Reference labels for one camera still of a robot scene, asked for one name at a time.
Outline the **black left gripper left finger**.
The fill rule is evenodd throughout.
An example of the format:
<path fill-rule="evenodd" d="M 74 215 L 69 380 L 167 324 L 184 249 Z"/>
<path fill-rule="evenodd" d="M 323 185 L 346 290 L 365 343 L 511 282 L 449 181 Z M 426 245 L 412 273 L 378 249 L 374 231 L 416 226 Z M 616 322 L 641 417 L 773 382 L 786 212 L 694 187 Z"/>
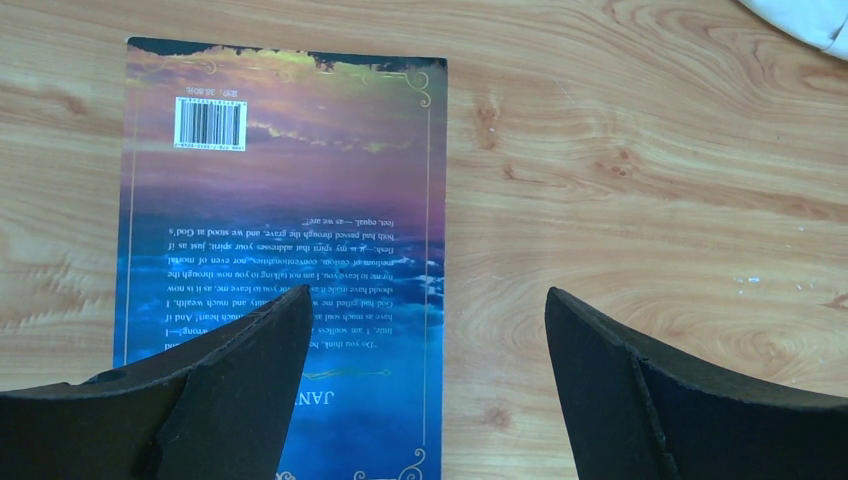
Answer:
<path fill-rule="evenodd" d="M 270 479 L 312 333 L 297 286 L 247 315 L 80 384 L 1 395 L 5 479 Z"/>

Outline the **blue sunset cover book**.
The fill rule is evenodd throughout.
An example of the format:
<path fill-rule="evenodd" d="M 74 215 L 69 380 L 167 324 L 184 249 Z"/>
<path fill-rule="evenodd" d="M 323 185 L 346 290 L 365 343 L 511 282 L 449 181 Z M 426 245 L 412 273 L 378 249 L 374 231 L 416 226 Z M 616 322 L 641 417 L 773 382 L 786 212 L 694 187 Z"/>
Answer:
<path fill-rule="evenodd" d="M 306 285 L 280 479 L 442 475 L 448 62 L 131 37 L 113 362 Z"/>

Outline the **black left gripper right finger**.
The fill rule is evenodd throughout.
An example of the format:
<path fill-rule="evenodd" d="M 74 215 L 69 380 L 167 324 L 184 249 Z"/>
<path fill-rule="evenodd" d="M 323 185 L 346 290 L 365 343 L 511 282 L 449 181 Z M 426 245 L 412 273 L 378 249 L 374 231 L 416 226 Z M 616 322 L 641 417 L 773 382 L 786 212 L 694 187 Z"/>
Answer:
<path fill-rule="evenodd" d="M 747 376 L 559 289 L 545 330 L 582 479 L 843 479 L 847 401 Z"/>

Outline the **cream canvas backpack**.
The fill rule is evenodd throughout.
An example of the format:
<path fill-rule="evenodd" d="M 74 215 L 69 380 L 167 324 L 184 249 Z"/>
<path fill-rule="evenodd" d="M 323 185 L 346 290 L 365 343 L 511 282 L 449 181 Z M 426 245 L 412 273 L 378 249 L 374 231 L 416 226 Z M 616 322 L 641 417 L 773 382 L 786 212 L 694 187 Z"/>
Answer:
<path fill-rule="evenodd" d="M 847 0 L 740 0 L 752 13 L 820 52 L 847 60 Z"/>

